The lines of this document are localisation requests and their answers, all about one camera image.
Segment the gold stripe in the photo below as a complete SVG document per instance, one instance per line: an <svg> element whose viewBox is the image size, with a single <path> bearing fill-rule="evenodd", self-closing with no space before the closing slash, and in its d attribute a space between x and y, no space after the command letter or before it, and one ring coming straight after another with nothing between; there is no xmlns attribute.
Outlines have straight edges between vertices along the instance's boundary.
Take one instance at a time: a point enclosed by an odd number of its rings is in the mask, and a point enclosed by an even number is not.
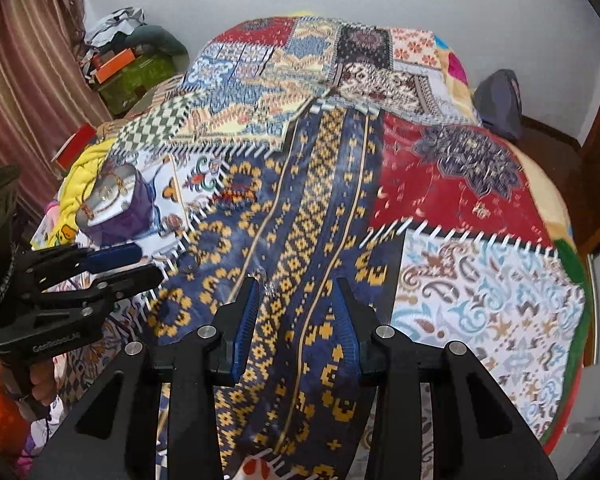
<svg viewBox="0 0 600 480"><path fill-rule="evenodd" d="M304 326L302 327L302 332L300 333L300 341L298 343L298 366L296 368L296 384L294 385L294 396L291 399L292 402L290 404L290 409L286 416L285 427L282 430L282 433L280 433L278 443L276 444L276 447L274 449L275 454L280 453L280 448L282 447L282 443L284 442L284 439L286 437L286 432L289 430L289 425L291 424L291 418L292 418L294 410L295 410L296 399L298 398L298 390L300 389L300 374L301 374L301 370L302 370L302 349L304 347L304 336L306 335L307 328L309 327L309 320L311 319L311 316L314 313L315 306L317 305L318 300L320 299L320 295L322 294L324 285L327 283L329 273L331 272L331 269L335 265L336 260L338 259L338 257L340 256L340 253L342 252L342 248L344 247L344 244L347 240L347 234L349 234L349 229L351 228L351 222L356 213L356 207L358 206L358 199L360 198L360 189L362 188L362 176L363 176L364 169L365 169L366 139L367 139L367 134L368 134L368 126L369 126L369 117L367 116L365 118L365 137L362 142L362 160L360 161L360 175L358 176L358 188L356 190L356 199L354 200L353 205L351 207L351 212L349 213L349 219L347 219L347 225L345 226L344 233L342 235L342 241L340 242L338 249L336 250L333 257L331 258L331 261L329 262L329 265L327 266L327 269L324 272L324 276L322 277L322 281L320 282L320 287L318 287L318 290L315 293L314 302L311 304L311 307L309 308L309 312L306 315L306 319L304 320Z"/></svg>
<svg viewBox="0 0 600 480"><path fill-rule="evenodd" d="M294 134L293 134L293 137L291 137L291 143L289 144L289 153L286 156L285 165L282 167L282 173L280 173L280 178L278 179L278 189L276 190L276 199L273 201L273 206L271 207L271 211L269 211L269 214L267 214L267 216L265 217L264 221L262 222L262 225L258 229L258 232L253 237L253 242L251 243L251 247L249 248L249 253L247 254L247 257L244 261L244 265L242 266L240 276L238 276L238 279L235 282L234 288L231 289L231 294L227 298L227 303L231 303L234 300L235 294L238 291L240 284L242 284L244 275L247 273L247 267L249 266L249 262L251 261L251 257L253 256L253 252L255 251L256 245L258 244L258 241L260 240L260 235L264 231L264 228L267 226L267 223L269 222L269 220L271 220L271 217L274 215L274 213L276 212L276 208L278 207L278 200L280 199L280 193L282 192L282 180L285 177L286 167L288 166L289 160L291 159L291 154L293 153L294 142L296 140L296 131L298 130L299 122L300 122L299 120L296 121L296 127L294 128Z"/></svg>

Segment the yellow blanket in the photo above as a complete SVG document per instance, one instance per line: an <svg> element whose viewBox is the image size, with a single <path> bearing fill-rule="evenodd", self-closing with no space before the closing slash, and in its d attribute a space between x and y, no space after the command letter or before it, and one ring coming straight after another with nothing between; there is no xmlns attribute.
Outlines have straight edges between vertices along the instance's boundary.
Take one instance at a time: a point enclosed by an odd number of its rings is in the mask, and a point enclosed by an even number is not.
<svg viewBox="0 0 600 480"><path fill-rule="evenodd" d="M75 214L80 209L82 200L91 193L98 172L114 141L115 139L109 139L89 146L72 165L58 192L60 218L49 235L47 247L74 241L78 232Z"/></svg>

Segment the patchwork blanket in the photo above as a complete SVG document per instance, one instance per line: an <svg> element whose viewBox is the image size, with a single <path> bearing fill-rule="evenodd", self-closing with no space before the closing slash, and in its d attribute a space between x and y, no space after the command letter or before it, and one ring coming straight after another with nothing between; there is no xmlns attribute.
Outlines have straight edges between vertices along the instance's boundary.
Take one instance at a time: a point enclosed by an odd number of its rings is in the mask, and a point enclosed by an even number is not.
<svg viewBox="0 0 600 480"><path fill-rule="evenodd" d="M180 340L253 275L263 287L247 369L215 392L225 475L362 478L374 392L357 387L333 329L331 288L344 277L413 340L465 342L547 441L582 357L584 280L538 212L523 163L479 127L467 96L458 59L430 32L311 16L252 20L215 38L112 149L113 167L138 151L168 157L173 175L155 205L168 188L187 225L169 238L160 288L119 304L102 341L69 353L65 405L128 340ZM222 171L207 175L211 166ZM207 177L204 201L189 206Z"/></svg>

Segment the white wall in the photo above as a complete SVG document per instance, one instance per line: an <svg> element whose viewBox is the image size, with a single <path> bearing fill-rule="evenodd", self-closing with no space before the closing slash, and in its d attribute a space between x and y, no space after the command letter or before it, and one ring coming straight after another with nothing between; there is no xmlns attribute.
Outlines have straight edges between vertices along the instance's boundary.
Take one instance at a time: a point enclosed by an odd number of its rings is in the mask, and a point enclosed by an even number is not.
<svg viewBox="0 0 600 480"><path fill-rule="evenodd" d="M141 6L194 56L243 20L308 10L373 25L435 31L475 86L515 70L524 113L584 141L600 103L600 19L587 0L89 0L98 17Z"/></svg>

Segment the orange box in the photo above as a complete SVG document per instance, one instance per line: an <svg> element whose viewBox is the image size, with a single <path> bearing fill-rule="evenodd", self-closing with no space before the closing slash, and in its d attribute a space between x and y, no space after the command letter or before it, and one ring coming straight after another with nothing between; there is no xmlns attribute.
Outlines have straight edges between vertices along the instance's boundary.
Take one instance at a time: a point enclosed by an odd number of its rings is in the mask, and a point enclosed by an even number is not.
<svg viewBox="0 0 600 480"><path fill-rule="evenodd" d="M117 56L112 57L96 72L96 79L98 80L98 83L104 83L118 70L123 69L129 63L131 63L135 58L136 56L134 56L134 53L130 48L123 50Z"/></svg>

